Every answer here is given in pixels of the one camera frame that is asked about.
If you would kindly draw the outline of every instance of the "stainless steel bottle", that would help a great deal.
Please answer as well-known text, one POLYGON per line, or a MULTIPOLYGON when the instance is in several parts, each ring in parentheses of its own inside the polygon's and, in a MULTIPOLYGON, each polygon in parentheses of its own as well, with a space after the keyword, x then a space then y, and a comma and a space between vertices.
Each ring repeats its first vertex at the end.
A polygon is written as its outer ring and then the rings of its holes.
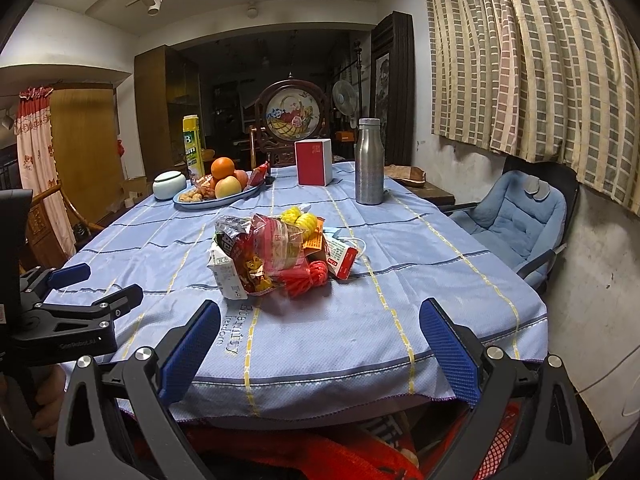
POLYGON ((356 145, 356 202, 380 204, 385 192, 385 150, 380 119, 360 119, 356 145))

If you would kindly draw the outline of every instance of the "blue gripper pad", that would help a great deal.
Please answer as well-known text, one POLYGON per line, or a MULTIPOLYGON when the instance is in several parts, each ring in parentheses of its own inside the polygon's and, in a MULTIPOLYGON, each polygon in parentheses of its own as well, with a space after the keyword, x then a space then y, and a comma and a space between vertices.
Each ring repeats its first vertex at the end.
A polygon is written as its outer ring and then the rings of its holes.
POLYGON ((481 396, 478 365, 456 335, 453 322, 432 298, 422 302, 418 319, 422 335, 456 397, 475 406, 481 396))
POLYGON ((187 332, 159 371, 161 375, 158 398, 168 406, 182 400, 195 377, 204 357, 220 331, 218 304, 207 300, 191 318, 187 332))
POLYGON ((76 283, 84 282, 91 276, 91 268, 87 264, 78 264, 71 267, 63 267, 54 270, 47 278, 49 288, 63 288, 76 283))

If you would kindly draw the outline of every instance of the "pink curtain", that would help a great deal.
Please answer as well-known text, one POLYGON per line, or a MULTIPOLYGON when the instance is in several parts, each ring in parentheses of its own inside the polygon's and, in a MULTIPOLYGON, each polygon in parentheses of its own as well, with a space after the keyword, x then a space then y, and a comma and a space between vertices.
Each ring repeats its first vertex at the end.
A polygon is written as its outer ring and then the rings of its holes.
MULTIPOLYGON (((22 187, 33 189, 34 196, 58 183, 51 139, 51 92, 53 88, 29 88, 22 92, 15 121, 22 187)), ((60 193, 46 198, 44 207, 60 247, 66 256, 73 256, 75 238, 60 193)))

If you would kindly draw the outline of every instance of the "jar lid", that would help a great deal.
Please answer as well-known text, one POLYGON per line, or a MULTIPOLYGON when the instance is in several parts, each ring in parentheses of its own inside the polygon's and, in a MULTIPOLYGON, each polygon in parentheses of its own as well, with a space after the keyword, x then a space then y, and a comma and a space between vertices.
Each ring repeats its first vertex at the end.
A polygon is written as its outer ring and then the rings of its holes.
POLYGON ((165 182, 167 180, 171 180, 177 176, 180 176, 182 173, 180 171, 166 171, 165 173, 160 173, 154 179, 154 182, 165 182))
POLYGON ((360 119, 360 126, 380 126, 380 119, 360 119))

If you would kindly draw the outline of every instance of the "chair cushion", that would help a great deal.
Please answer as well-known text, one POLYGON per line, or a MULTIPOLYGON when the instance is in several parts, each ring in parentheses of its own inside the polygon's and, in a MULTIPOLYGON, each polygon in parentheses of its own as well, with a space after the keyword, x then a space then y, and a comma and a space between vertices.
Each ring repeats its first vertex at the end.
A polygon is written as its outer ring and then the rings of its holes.
MULTIPOLYGON (((525 192, 528 177, 521 171, 509 171, 476 208, 451 215, 453 221, 515 271, 558 246, 566 217, 562 193, 550 187, 544 200, 536 199, 525 192)), ((535 288, 547 273, 547 266, 543 266, 525 281, 535 288)))

